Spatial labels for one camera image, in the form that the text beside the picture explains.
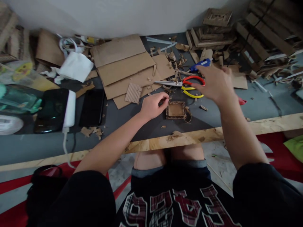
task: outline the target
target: white wire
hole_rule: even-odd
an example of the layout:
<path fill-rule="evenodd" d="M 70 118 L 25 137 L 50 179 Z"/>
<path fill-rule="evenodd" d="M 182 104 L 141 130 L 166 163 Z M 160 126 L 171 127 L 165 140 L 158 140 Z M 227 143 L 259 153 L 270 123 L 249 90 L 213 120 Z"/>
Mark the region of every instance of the white wire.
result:
<path fill-rule="evenodd" d="M 64 153 L 65 153 L 66 156 L 67 156 L 67 164 L 69 165 L 69 167 L 75 169 L 76 167 L 74 167 L 74 166 L 70 163 L 70 161 L 69 161 L 69 156 L 68 156 L 67 149 L 66 149 L 66 139 L 67 139 L 67 132 L 64 132 L 63 150 L 64 150 Z"/>

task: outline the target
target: plaid print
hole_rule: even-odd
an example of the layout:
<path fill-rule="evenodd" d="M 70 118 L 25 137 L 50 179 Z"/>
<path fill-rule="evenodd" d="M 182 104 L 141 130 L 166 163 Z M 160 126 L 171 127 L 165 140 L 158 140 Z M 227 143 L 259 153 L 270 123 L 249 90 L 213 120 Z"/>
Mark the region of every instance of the plaid print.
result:
<path fill-rule="evenodd" d="M 147 219 L 147 202 L 142 197 L 137 198 L 135 193 L 129 194 L 126 197 L 123 214 L 128 225 L 137 227 L 146 226 Z"/>
<path fill-rule="evenodd" d="M 203 214 L 205 225 L 208 227 L 215 226 L 241 226 L 239 223 L 235 224 L 217 197 L 217 190 L 213 185 L 200 189 L 204 198 L 209 199 L 209 203 L 205 204 L 208 214 Z"/>
<path fill-rule="evenodd" d="M 173 189 L 173 193 L 174 200 L 179 204 L 183 222 L 188 226 L 196 226 L 202 208 L 199 201 L 185 198 L 187 196 L 185 190 L 175 191 Z"/>
<path fill-rule="evenodd" d="M 157 196 L 150 197 L 150 212 L 153 213 L 151 220 L 149 222 L 150 227 L 162 226 L 169 227 L 174 216 L 174 210 L 172 207 L 172 198 L 170 191 L 162 192 Z"/>

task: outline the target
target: white cable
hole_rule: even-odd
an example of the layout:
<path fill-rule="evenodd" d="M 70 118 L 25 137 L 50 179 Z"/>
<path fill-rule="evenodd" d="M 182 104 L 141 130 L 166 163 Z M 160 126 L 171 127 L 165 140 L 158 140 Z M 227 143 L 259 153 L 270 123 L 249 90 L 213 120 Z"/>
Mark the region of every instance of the white cable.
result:
<path fill-rule="evenodd" d="M 63 139 L 63 150 L 64 150 L 64 153 L 65 153 L 66 156 L 67 156 L 67 164 L 69 165 L 69 167 L 75 169 L 76 167 L 74 167 L 74 166 L 70 163 L 69 156 L 68 156 L 67 149 L 66 149 L 66 140 L 67 140 L 67 133 L 69 132 L 69 128 L 63 128 L 62 132 L 63 132 L 63 134 L 64 134 L 64 139 Z"/>

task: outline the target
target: person's right hand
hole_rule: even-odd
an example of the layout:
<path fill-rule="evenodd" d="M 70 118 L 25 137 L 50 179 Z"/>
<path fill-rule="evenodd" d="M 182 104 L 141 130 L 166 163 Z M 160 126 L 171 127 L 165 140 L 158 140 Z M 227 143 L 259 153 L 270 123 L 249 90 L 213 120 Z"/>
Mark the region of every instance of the person's right hand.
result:
<path fill-rule="evenodd" d="M 217 105 L 229 98 L 232 100 L 237 98 L 231 82 L 232 71 L 230 68 L 218 69 L 214 66 L 197 66 L 196 68 L 205 76 L 205 86 L 192 84 L 192 87 L 199 90 L 207 98 L 213 100 Z"/>

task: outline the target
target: white charger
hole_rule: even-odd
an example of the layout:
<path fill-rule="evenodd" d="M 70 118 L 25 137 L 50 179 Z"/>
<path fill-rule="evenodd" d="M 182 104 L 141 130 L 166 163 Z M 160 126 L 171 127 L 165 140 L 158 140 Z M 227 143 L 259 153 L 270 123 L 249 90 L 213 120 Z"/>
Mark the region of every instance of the white charger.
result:
<path fill-rule="evenodd" d="M 70 163 L 69 156 L 67 153 L 66 139 L 67 139 L 67 133 L 69 132 L 69 128 L 75 125 L 75 113 L 76 113 L 76 93 L 69 90 L 66 111 L 64 116 L 64 123 L 62 128 L 62 133 L 64 133 L 63 150 L 67 156 L 67 163 L 69 167 L 74 169 L 75 167 Z"/>

